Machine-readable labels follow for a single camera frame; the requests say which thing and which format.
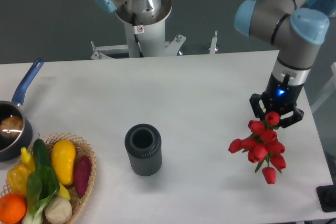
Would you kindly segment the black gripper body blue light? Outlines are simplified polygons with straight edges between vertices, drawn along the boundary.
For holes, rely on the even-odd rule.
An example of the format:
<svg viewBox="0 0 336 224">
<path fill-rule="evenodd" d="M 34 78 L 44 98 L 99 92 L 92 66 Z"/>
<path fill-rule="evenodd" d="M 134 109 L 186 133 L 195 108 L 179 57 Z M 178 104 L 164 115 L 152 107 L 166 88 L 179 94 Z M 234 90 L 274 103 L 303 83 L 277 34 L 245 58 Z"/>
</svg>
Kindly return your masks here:
<svg viewBox="0 0 336 224">
<path fill-rule="evenodd" d="M 285 75 L 284 82 L 279 81 L 271 74 L 266 89 L 262 93 L 262 102 L 266 112 L 275 111 L 279 115 L 284 115 L 294 111 L 302 87 L 303 84 L 290 85 L 288 74 Z"/>
</svg>

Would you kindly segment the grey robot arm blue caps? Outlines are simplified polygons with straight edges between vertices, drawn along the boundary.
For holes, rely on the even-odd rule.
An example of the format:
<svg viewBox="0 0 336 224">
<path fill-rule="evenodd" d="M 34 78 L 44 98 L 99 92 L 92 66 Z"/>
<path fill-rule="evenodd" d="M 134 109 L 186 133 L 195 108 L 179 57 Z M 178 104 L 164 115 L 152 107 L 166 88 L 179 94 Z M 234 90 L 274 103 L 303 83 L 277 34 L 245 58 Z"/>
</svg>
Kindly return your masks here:
<svg viewBox="0 0 336 224">
<path fill-rule="evenodd" d="M 247 37 L 255 37 L 279 50 L 268 84 L 249 101 L 255 117 L 264 120 L 277 112 L 278 127 L 302 120 L 297 99 L 329 28 L 322 12 L 304 8 L 308 0 L 246 0 L 238 8 L 234 25 Z"/>
</svg>

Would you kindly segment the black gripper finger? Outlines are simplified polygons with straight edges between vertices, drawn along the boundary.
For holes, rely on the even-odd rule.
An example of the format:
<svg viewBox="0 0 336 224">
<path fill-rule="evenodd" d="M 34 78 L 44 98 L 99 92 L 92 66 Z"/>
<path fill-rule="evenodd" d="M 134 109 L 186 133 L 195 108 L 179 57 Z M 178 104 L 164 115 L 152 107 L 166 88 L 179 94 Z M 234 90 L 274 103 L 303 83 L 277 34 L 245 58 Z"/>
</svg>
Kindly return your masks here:
<svg viewBox="0 0 336 224">
<path fill-rule="evenodd" d="M 280 119 L 277 126 L 281 127 L 281 128 L 287 128 L 287 127 L 292 126 L 293 124 L 301 121 L 303 119 L 303 116 L 304 116 L 304 112 L 299 108 L 295 108 L 292 111 L 292 115 L 290 115 L 289 117 L 286 117 L 284 119 Z"/>
<path fill-rule="evenodd" d="M 255 93 L 252 94 L 249 99 L 249 102 L 253 110 L 254 116 L 263 121 L 265 119 L 267 110 L 262 101 L 261 94 L 255 94 Z"/>
</svg>

